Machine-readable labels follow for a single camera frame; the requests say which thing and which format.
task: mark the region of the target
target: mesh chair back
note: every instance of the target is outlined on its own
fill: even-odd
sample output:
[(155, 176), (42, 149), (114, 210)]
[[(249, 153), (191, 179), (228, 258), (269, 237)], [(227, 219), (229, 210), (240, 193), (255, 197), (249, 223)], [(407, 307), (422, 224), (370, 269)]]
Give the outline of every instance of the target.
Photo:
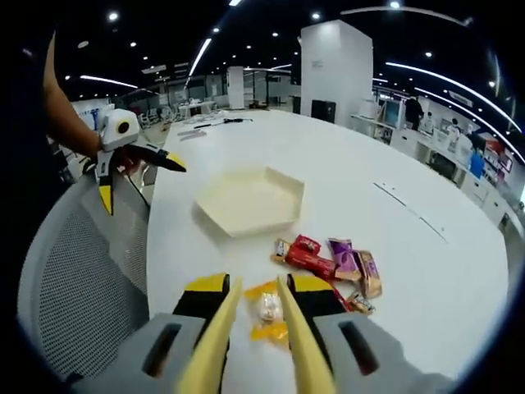
[(111, 217), (93, 174), (82, 176), (46, 217), (25, 259), (18, 319), (62, 380), (96, 376), (148, 321), (148, 209), (121, 176), (114, 202)]

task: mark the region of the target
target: person's hand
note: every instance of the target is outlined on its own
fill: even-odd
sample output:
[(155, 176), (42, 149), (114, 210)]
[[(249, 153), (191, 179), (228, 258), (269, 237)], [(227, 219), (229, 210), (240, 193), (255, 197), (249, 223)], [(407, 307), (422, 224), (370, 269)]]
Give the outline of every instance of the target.
[(127, 176), (135, 174), (140, 168), (140, 158), (133, 155), (126, 147), (122, 147), (115, 152), (116, 165), (121, 172)]

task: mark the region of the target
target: black cable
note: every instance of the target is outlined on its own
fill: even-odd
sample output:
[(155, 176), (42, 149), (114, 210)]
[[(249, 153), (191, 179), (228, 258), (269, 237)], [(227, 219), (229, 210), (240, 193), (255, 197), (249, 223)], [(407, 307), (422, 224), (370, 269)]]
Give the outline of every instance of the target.
[(128, 180), (130, 181), (130, 184), (135, 188), (135, 190), (137, 190), (137, 193), (139, 193), (140, 195), (140, 198), (144, 201), (144, 203), (146, 204), (146, 207), (148, 207), (148, 209), (151, 209), (151, 205), (149, 205), (149, 202), (146, 200), (146, 198), (144, 197), (144, 195), (142, 194), (142, 192), (139, 190), (139, 188), (137, 187), (137, 185), (131, 180), (131, 177), (128, 175)]

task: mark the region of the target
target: person's arm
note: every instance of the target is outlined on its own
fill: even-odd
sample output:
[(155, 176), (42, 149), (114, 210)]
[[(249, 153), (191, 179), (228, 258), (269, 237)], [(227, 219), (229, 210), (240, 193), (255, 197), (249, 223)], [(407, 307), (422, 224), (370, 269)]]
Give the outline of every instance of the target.
[(46, 66), (43, 74), (43, 93), (45, 108), (51, 127), (48, 134), (56, 142), (67, 148), (93, 157), (102, 148), (98, 135), (90, 130), (79, 118), (67, 99), (55, 76), (55, 36), (48, 48)]

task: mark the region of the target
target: yellow snack package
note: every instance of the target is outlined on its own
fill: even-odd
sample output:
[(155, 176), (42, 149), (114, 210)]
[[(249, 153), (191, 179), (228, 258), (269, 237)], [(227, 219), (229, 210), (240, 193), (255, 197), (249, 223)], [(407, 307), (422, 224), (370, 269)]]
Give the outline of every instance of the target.
[(268, 339), (277, 345), (288, 346), (288, 327), (283, 319), (282, 303), (277, 282), (271, 281), (244, 292), (253, 316), (250, 333), (252, 341)]

